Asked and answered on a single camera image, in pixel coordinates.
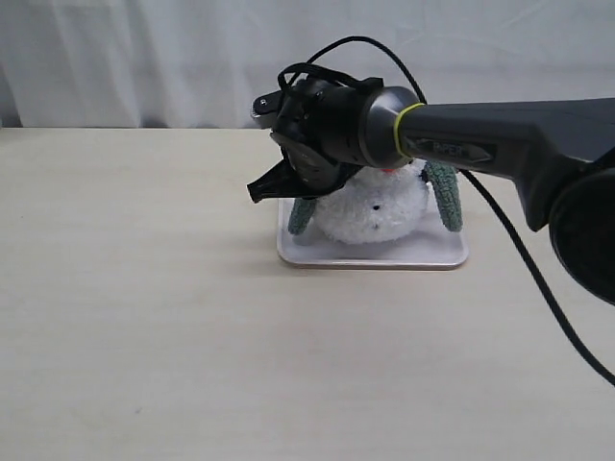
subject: yellow ring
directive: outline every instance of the yellow ring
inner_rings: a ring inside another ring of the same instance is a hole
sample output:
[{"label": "yellow ring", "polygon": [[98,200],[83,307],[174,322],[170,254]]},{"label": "yellow ring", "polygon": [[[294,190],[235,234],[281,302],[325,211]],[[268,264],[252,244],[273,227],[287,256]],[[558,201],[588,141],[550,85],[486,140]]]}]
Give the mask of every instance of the yellow ring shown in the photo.
[{"label": "yellow ring", "polygon": [[395,149],[397,149],[398,154],[400,154],[401,156],[410,158],[410,156],[402,150],[402,141],[400,139],[400,123],[402,122],[402,117],[404,117],[404,115],[406,115],[411,110],[419,108],[424,105],[425,104],[423,103],[416,103],[416,104],[413,104],[412,106],[408,106],[407,108],[402,110],[400,113],[398,113],[397,117],[395,118],[395,124],[393,125],[393,137],[395,139]]}]

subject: black cable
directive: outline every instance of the black cable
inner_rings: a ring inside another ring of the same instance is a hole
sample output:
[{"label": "black cable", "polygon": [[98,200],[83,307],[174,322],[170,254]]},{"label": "black cable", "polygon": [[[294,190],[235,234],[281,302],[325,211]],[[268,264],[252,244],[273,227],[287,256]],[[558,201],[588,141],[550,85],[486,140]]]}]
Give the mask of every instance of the black cable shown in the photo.
[{"label": "black cable", "polygon": [[[369,43],[375,46],[376,48],[379,48],[381,51],[383,51],[386,55],[388,55],[390,59],[392,59],[397,64],[400,70],[404,73],[410,85],[412,86],[412,89],[416,93],[416,96],[419,98],[419,101],[422,102],[423,104],[427,103],[427,98],[425,97],[425,94],[421,90],[420,86],[418,85],[414,77],[412,77],[412,74],[409,72],[407,67],[402,62],[402,60],[400,60],[397,57],[397,55],[395,55],[395,53],[393,53],[385,45],[378,42],[377,40],[374,40],[373,38],[370,38],[369,36],[346,36],[344,38],[341,38],[340,40],[320,50],[318,53],[313,55],[309,60],[307,60],[307,62],[313,63],[318,58],[329,53],[331,50],[337,48],[338,46],[343,45],[345,43],[350,43],[350,42]],[[298,77],[299,77],[298,73],[293,75],[293,77],[291,78],[289,82],[289,85],[292,85]],[[553,292],[551,291],[549,284],[547,283],[542,273],[540,272],[540,269],[536,265],[536,262],[534,261],[533,257],[531,257],[531,254],[529,253],[528,248],[524,244],[523,239],[519,235],[519,232],[516,230],[515,226],[512,224],[512,222],[510,221],[510,219],[508,218],[508,216],[506,215],[502,207],[498,204],[498,202],[491,195],[491,193],[489,193],[487,188],[471,172],[467,170],[459,170],[459,172],[468,180],[468,182],[470,182],[472,186],[476,188],[476,190],[479,192],[482,198],[489,204],[493,212],[496,214],[496,216],[498,217],[498,219],[504,226],[504,229],[508,233],[508,236],[510,237],[510,239],[512,240],[512,243],[517,249],[517,252],[521,256],[523,261],[526,263],[529,273],[531,274],[534,281],[536,282],[536,285],[538,286],[540,293],[542,294],[543,298],[547,302],[547,305],[549,306],[549,309],[551,310],[552,314],[557,320],[557,323],[559,324],[560,328],[562,329],[562,331],[564,332],[564,334],[566,335],[570,343],[573,345],[575,350],[596,373],[598,373],[609,384],[615,387],[615,375],[613,375],[602,364],[602,362],[598,360],[598,358],[596,358],[596,356],[587,349],[585,344],[578,337],[577,332],[575,331],[573,326],[570,324],[570,321],[566,317],[566,314],[562,310],[561,306],[559,305],[559,302],[557,301]]]}]

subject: stuffed toy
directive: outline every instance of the stuffed toy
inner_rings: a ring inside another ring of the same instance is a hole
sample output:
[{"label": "stuffed toy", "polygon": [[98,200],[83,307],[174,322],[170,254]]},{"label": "stuffed toy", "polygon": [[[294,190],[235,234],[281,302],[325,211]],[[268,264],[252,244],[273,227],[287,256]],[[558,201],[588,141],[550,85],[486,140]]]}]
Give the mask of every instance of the stuffed toy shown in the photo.
[{"label": "stuffed toy", "polygon": [[456,170],[414,159],[396,170],[362,168],[344,187],[318,199],[295,199],[288,221],[292,235],[310,222],[329,239],[357,245],[410,235],[427,212],[430,188],[444,227],[463,227]]}]

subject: white curtain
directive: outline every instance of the white curtain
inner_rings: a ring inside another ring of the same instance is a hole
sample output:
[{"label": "white curtain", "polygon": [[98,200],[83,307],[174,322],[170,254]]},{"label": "white curtain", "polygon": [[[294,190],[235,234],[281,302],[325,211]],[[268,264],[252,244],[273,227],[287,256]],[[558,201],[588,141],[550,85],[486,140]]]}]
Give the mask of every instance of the white curtain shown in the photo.
[{"label": "white curtain", "polygon": [[[390,46],[432,102],[615,95],[613,0],[0,0],[0,117],[251,126],[286,65],[346,35]],[[404,84],[365,44],[322,62]]]}]

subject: table surface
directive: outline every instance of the table surface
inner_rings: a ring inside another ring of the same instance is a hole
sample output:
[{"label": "table surface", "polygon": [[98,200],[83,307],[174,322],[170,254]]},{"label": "table surface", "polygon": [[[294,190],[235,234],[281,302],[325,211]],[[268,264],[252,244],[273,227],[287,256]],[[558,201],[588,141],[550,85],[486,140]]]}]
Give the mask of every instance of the table surface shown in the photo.
[{"label": "table surface", "polygon": [[[461,181],[451,272],[300,270],[267,133],[0,131],[0,459],[611,460],[615,393]],[[483,178],[589,348],[615,309]]]}]

